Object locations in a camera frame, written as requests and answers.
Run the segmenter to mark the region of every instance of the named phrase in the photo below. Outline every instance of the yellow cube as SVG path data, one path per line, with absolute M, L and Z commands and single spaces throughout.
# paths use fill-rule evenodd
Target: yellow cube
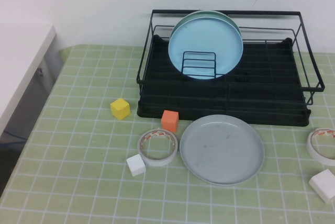
M 127 101 L 119 98 L 110 104 L 110 110 L 114 117 L 123 120 L 130 114 L 130 105 Z

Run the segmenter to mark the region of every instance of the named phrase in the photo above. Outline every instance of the gray plate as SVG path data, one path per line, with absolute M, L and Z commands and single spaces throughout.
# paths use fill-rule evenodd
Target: gray plate
M 220 185 L 241 183 L 254 176 L 264 161 L 264 145 L 244 121 L 211 115 L 190 124 L 180 141 L 188 169 L 199 178 Z

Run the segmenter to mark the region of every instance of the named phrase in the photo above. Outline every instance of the black drip tray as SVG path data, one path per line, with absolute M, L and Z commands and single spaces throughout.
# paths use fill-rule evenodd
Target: black drip tray
M 245 43 L 239 64 L 228 74 L 197 80 L 171 63 L 169 42 L 153 37 L 138 115 L 160 118 L 164 110 L 195 120 L 226 114 L 249 124 L 306 126 L 307 109 L 295 64 L 292 40 Z

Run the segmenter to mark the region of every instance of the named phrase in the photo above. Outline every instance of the foam block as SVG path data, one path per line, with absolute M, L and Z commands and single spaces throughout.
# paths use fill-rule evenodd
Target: foam block
M 324 202 L 335 199 L 335 176 L 328 169 L 313 176 L 308 183 Z
M 130 105 L 127 101 L 119 98 L 110 104 L 110 110 L 114 117 L 123 120 L 130 114 Z
M 176 132 L 179 122 L 179 113 L 176 111 L 165 110 L 161 119 L 163 129 Z
M 127 164 L 132 176 L 139 175 L 147 170 L 140 154 L 128 158 Z

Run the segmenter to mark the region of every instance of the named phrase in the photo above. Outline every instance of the floor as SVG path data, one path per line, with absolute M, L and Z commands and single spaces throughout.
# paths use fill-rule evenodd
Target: floor
M 47 98 L 45 88 L 35 75 L 27 86 L 5 131 L 28 139 Z M 23 139 L 13 137 L 6 132 L 0 136 L 0 196 L 24 146 Z

